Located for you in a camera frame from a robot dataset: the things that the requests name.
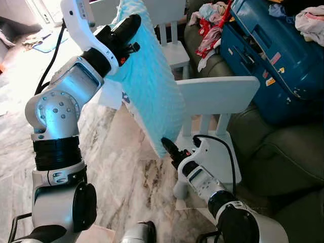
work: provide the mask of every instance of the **green sofa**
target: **green sofa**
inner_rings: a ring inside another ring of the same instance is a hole
[[[189,0],[187,18],[207,0]],[[184,41],[196,77],[234,75],[220,55],[212,56],[198,73],[194,52],[202,37],[199,27],[186,26]],[[256,106],[232,116],[231,134],[242,186],[269,202],[270,216],[285,228],[290,243],[324,242],[323,122],[275,127]]]

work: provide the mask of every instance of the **white chair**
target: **white chair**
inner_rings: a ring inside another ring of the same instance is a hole
[[[163,52],[172,69],[183,67],[183,79],[189,78],[189,56],[178,40],[177,21],[184,17],[186,0],[143,0],[152,24],[158,25]],[[112,22],[117,14],[119,0],[98,0],[91,3],[97,25]],[[170,43],[167,42],[166,24],[171,24]]]
[[[176,144],[182,149],[193,148],[192,136],[203,134],[215,136],[225,141],[233,154],[236,183],[241,181],[235,151],[226,131],[231,114],[239,113],[247,108],[260,83],[253,76],[208,77],[177,81],[186,105],[186,118]],[[209,131],[213,114],[220,114],[217,128]],[[192,131],[192,115],[201,115],[199,131]],[[232,170],[228,151],[217,141],[210,141],[215,160],[205,161],[203,166],[221,181],[229,190],[232,189]],[[182,166],[178,167],[178,182],[174,188],[175,197],[184,199],[187,183],[182,175]]]

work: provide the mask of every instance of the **marble floor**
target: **marble floor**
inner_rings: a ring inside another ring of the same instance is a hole
[[[4,61],[7,70],[0,75],[0,243],[8,240],[12,218],[31,211],[34,152],[24,106],[53,53],[25,51],[22,40],[9,50]],[[78,53],[71,39],[64,42],[48,78]],[[143,220],[156,224],[159,243],[195,242],[199,234],[215,229],[198,210],[177,209],[171,160],[157,158],[125,107],[115,111],[87,104],[78,124],[88,181],[97,190],[95,224],[115,231],[113,242]],[[23,220],[16,236],[31,230],[31,220]]]

